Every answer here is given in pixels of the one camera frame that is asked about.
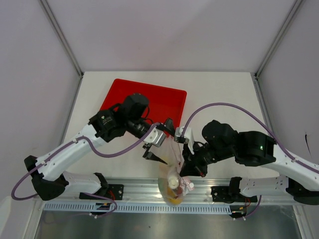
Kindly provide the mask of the green white leek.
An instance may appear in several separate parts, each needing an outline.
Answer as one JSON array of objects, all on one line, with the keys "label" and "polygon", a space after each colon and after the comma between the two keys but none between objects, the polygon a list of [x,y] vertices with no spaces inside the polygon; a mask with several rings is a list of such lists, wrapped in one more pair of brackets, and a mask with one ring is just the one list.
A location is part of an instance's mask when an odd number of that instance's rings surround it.
[{"label": "green white leek", "polygon": [[167,183],[171,189],[177,189],[179,187],[179,174],[176,168],[172,168],[167,174]]}]

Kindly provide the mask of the clear zip top bag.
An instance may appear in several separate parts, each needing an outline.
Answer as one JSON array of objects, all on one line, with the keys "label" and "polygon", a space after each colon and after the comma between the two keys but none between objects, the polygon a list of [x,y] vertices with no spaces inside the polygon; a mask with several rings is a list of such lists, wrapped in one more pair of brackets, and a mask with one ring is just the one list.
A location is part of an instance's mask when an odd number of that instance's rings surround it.
[{"label": "clear zip top bag", "polygon": [[159,191],[169,206],[177,206],[194,189],[194,184],[187,176],[179,175],[184,160],[180,147],[173,137],[164,140],[157,156],[165,162],[159,165]]}]

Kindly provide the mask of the yellow lemon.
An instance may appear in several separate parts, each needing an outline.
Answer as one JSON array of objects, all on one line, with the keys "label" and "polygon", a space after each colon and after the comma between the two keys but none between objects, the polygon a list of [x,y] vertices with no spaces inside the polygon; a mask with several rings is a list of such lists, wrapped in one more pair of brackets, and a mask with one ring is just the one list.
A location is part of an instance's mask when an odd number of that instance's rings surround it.
[{"label": "yellow lemon", "polygon": [[177,196],[174,192],[169,191],[167,193],[167,201],[172,205],[179,205],[183,202],[183,198]]}]

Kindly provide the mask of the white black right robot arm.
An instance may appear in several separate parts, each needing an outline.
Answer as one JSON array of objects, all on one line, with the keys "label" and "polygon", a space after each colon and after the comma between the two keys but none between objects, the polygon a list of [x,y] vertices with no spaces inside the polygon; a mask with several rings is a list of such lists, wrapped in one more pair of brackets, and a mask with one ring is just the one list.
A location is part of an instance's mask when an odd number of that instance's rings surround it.
[{"label": "white black right robot arm", "polygon": [[192,148],[183,147],[181,177],[205,177],[210,164],[229,158],[246,167],[263,167],[279,174],[259,179],[233,177],[224,192],[212,188],[214,201],[233,203],[262,195],[288,194],[298,203],[318,205],[319,166],[284,152],[272,137],[259,131],[237,132],[216,120],[202,129],[202,136],[205,144],[194,142]]}]

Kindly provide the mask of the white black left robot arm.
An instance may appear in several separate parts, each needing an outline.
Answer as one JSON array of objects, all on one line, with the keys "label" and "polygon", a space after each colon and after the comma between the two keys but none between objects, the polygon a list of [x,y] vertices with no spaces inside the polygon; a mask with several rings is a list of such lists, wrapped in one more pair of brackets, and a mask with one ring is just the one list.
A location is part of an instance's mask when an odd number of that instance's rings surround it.
[{"label": "white black left robot arm", "polygon": [[[67,168],[89,152],[103,158],[123,155],[138,144],[143,143],[143,158],[155,162],[164,161],[154,155],[150,148],[161,147],[167,135],[174,135],[173,120],[164,123],[147,122],[143,116],[149,110],[149,100],[141,94],[127,96],[121,104],[107,110],[98,111],[71,140],[50,153],[41,156],[28,156],[25,166],[32,177],[32,185],[37,195],[44,201],[53,200],[62,194],[79,194],[80,199],[103,199],[109,195],[110,186],[101,173],[90,175],[73,174]],[[128,148],[112,154],[104,154],[98,147],[126,132],[138,139]]]}]

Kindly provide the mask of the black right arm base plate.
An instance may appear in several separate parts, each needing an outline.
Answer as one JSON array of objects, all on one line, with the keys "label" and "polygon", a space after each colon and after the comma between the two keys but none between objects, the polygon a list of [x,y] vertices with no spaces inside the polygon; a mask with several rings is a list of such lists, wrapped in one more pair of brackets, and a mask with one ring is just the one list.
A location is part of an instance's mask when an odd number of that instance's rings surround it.
[{"label": "black right arm base plate", "polygon": [[229,192],[229,186],[212,186],[211,187],[211,196],[213,202],[221,202],[221,203],[244,203],[244,202],[252,202],[257,203],[257,196],[246,197],[241,195],[240,193],[231,193]]}]

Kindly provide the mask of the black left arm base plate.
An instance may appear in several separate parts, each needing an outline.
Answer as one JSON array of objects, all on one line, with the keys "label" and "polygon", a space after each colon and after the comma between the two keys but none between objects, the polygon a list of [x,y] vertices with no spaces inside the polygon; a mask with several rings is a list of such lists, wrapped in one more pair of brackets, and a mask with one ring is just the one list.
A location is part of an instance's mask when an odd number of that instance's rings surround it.
[{"label": "black left arm base plate", "polygon": [[87,193],[80,193],[79,199],[82,200],[97,200],[100,199],[100,196],[103,198],[109,198],[112,200],[122,200],[124,194],[124,185],[123,184],[109,184],[107,189],[101,188],[96,193],[94,193],[92,196],[88,195]]}]

